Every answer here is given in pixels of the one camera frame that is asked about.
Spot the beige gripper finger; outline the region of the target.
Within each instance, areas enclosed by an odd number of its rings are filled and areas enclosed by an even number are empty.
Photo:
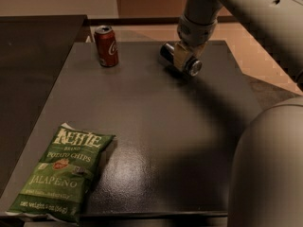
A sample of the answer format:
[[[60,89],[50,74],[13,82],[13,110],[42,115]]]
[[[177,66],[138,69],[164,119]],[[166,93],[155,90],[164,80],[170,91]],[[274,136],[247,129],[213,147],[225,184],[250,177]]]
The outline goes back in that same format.
[[[187,71],[187,63],[192,57],[192,50],[185,44],[178,42],[174,45],[173,65],[182,72]]]
[[[199,46],[197,46],[195,48],[194,55],[196,58],[200,58],[202,56],[205,47],[206,47],[206,44],[200,44]]]

